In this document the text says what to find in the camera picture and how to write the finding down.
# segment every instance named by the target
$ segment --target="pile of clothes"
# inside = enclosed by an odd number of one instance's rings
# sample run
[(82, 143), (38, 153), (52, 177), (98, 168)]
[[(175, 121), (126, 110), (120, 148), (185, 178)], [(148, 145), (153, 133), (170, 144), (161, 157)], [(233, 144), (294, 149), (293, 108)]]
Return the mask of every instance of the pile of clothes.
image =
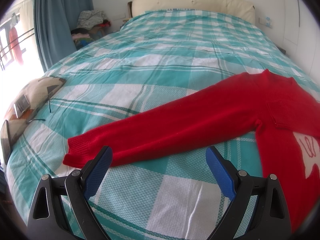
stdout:
[(107, 35), (111, 23), (103, 11), (82, 11), (79, 15), (77, 28), (71, 31), (72, 39), (79, 50), (84, 46)]

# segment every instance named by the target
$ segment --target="metal screw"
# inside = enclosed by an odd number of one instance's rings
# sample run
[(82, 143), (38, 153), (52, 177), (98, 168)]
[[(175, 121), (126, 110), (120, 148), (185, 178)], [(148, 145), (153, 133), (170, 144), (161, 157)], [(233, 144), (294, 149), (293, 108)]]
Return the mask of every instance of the metal screw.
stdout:
[(49, 178), (49, 175), (48, 175), (48, 174), (44, 174), (44, 175), (42, 175), (42, 177), (41, 177), (42, 180), (46, 180), (46, 179), (48, 179), (48, 178)]
[(242, 176), (242, 177), (245, 177), (245, 176), (247, 176), (247, 174), (248, 174), (248, 173), (247, 173), (246, 171), (244, 171), (244, 170), (239, 170), (238, 173), (239, 173), (239, 175)]
[(270, 179), (276, 180), (277, 176), (275, 174), (270, 174)]
[(80, 174), (80, 170), (74, 170), (71, 174), (76, 177)]

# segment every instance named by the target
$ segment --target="wall switch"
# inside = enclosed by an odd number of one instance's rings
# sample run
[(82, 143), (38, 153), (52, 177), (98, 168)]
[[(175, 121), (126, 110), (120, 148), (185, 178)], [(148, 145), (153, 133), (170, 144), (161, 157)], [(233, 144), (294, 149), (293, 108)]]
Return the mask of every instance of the wall switch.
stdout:
[(112, 17), (112, 20), (116, 21), (116, 20), (121, 20), (121, 19), (124, 19), (124, 18), (125, 18), (125, 13), (121, 13), (121, 14), (118, 14), (118, 15), (114, 15)]
[(259, 23), (262, 24), (262, 25), (265, 25), (265, 26), (267, 26), (269, 28), (273, 27), (272, 20), (270, 20), (269, 17), (265, 17), (265, 18), (259, 17)]

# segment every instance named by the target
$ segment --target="ribbed cuff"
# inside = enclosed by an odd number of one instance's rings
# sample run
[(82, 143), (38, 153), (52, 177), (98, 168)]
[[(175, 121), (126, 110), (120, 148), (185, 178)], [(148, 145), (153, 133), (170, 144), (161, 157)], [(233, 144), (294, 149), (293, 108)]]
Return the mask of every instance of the ribbed cuff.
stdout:
[(83, 136), (75, 136), (68, 139), (69, 150), (64, 156), (63, 164), (82, 168), (90, 160), (89, 142)]

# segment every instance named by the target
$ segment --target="blue gripper pad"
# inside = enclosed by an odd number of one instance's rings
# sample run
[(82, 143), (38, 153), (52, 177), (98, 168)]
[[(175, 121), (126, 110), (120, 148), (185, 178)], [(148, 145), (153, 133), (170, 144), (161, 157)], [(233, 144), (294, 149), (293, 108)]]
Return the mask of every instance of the blue gripper pad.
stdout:
[(109, 169), (111, 162), (112, 149), (111, 147), (108, 147), (105, 150), (105, 152), (101, 155), (97, 164), (85, 180), (83, 196), (86, 199), (86, 201), (88, 201), (90, 197), (94, 196), (97, 193), (98, 188), (100, 187), (100, 184), (105, 174), (107, 173), (107, 170)]
[(205, 152), (205, 159), (220, 187), (221, 192), (225, 197), (228, 197), (230, 201), (233, 201), (236, 196), (233, 179), (230, 177), (212, 149), (207, 148)]

